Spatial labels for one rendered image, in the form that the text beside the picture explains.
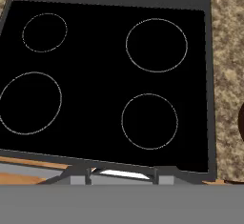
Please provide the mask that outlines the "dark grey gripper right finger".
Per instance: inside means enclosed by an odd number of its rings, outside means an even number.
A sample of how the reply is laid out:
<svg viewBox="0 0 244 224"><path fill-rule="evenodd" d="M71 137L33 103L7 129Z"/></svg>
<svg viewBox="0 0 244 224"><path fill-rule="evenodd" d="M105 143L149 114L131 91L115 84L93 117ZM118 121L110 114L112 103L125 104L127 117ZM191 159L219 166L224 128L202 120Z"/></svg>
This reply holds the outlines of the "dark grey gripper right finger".
<svg viewBox="0 0 244 224"><path fill-rule="evenodd" d="M201 185L204 173L181 171L175 166L156 166L154 168L159 185Z"/></svg>

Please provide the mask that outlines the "dark brown round bowl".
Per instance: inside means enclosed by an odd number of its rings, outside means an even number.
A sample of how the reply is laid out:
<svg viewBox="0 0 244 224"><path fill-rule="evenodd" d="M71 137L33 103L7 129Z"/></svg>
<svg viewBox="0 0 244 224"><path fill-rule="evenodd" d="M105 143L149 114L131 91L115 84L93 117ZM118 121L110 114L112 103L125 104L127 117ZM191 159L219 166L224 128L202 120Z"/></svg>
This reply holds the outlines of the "dark brown round bowl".
<svg viewBox="0 0 244 224"><path fill-rule="evenodd" d="M238 113L238 129L242 140L244 141L244 103Z"/></svg>

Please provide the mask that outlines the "wooden cupboard front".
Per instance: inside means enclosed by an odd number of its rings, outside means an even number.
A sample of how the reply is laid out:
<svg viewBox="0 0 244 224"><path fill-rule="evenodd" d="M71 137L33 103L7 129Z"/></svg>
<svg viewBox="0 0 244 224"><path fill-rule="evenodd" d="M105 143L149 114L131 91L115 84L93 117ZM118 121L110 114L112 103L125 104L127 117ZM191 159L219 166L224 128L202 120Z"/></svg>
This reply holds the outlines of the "wooden cupboard front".
<svg viewBox="0 0 244 224"><path fill-rule="evenodd" d="M67 168L67 164L0 156L0 185L35 185Z"/></svg>

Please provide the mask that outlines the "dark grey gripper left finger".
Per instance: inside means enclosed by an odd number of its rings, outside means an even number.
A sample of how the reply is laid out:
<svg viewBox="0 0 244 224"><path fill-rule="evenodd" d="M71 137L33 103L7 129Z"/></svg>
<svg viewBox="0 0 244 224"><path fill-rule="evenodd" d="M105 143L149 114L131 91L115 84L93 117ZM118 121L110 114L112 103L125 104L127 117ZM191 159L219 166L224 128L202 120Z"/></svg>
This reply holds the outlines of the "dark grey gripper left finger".
<svg viewBox="0 0 244 224"><path fill-rule="evenodd" d="M40 185L91 185L91 174L91 168L69 166L61 173L40 182Z"/></svg>

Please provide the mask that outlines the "black glass hob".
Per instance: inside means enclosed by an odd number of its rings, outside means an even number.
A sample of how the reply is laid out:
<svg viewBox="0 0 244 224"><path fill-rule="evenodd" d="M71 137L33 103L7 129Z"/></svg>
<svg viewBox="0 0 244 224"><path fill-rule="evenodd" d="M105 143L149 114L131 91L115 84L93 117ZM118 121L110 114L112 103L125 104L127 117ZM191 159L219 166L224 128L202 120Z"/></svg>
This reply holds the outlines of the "black glass hob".
<svg viewBox="0 0 244 224"><path fill-rule="evenodd" d="M7 0L0 156L213 180L211 0Z"/></svg>

